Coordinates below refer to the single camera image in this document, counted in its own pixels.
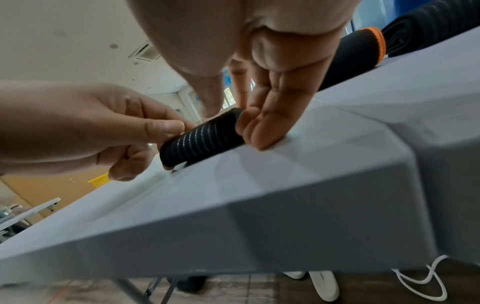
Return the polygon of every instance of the yellow object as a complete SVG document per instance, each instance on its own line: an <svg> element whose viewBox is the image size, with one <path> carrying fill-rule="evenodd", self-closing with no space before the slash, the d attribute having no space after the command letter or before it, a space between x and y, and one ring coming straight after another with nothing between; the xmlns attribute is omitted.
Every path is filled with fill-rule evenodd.
<svg viewBox="0 0 480 304"><path fill-rule="evenodd" d="M109 179L109 174L106 173L106 174L101 175L101 176L99 176L99 177L97 177L97 178L94 178L94 179L92 179L92 180L89 180L88 183L89 183L90 185L93 185L93 187L95 187L95 188L100 188L100 187L102 187L103 185L105 185L106 183L108 183L109 181L110 181L110 179Z"/></svg>

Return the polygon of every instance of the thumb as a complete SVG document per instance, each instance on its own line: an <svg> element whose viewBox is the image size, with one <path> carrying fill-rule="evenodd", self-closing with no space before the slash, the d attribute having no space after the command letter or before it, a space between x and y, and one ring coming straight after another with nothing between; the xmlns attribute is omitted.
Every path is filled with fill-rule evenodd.
<svg viewBox="0 0 480 304"><path fill-rule="evenodd" d="M111 145L162 144L185 130L181 120L157 120L115 115L107 124L106 141Z"/></svg>
<svg viewBox="0 0 480 304"><path fill-rule="evenodd" d="M202 77L181 73L195 90L204 106L202 115L212 117L222 109L224 103L224 78L220 72L212 77Z"/></svg>

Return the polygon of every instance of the black shoe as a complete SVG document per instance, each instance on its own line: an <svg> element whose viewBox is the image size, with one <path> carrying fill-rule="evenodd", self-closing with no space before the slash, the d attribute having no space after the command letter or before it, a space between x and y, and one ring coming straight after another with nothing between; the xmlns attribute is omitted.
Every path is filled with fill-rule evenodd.
<svg viewBox="0 0 480 304"><path fill-rule="evenodd" d="M186 279L181 279L176 284L176 287L184 292L188 293L198 293L205 285L207 276L189 276ZM166 278L170 283L173 281L173 278Z"/></svg>

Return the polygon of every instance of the white cable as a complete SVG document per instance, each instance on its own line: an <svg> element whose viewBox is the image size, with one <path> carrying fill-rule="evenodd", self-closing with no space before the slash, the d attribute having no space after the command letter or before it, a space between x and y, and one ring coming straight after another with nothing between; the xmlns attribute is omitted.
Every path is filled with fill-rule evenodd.
<svg viewBox="0 0 480 304"><path fill-rule="evenodd" d="M435 259L435 261L433 261L433 263L431 264L431 267L429 265L427 265L426 267L429 269L429 272L428 272L428 275L426 276L426 278L424 278L423 280L415 280L415 279L412 279L411 277L408 277L402 273L400 273L400 271L398 269L392 269L395 273L396 273L396 276L398 277L398 279L400 280L400 283L403 284L403 286L405 286L408 290L410 290L411 292L415 293L416 295L419 295L423 298L426 298L426 299L429 299L429 300L432 300L432 301L437 301L437 302L441 302L441 301L445 301L448 297L448 294L447 294L447 289L445 288L445 285L444 283L442 282L442 280L439 278L439 275L435 272L435 268L437 267L437 265L443 261L444 259L448 258L447 255L441 255L439 257L437 257ZM421 284L421 285L424 285L424 284L428 284L431 280L432 280L432 277L435 277L436 280L438 281L438 283L440 284L440 287L442 288L441 289L441 296L430 296L430 295L426 295L426 294L423 294L421 292L418 292L416 291L415 289L413 289L412 287L410 287L409 285L407 285L407 283L405 283L404 279L412 282L412 283L416 283L416 284Z"/></svg>

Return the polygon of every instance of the metal table leg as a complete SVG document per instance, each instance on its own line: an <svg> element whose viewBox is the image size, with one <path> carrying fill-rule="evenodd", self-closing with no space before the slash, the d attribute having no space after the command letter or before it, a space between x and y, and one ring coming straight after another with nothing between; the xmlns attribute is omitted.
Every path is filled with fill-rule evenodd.
<svg viewBox="0 0 480 304"><path fill-rule="evenodd" d="M158 277L154 281L152 281L145 292L142 292L138 289L135 285L130 282L128 279L117 279L113 280L113 282L126 294L128 295L136 304L154 304L150 301L150 295L155 291L157 286L160 284L160 280L162 278ZM161 304L167 304L168 300L170 299L175 287L178 283L179 279L173 278L173 281L168 287L163 299L161 300Z"/></svg>

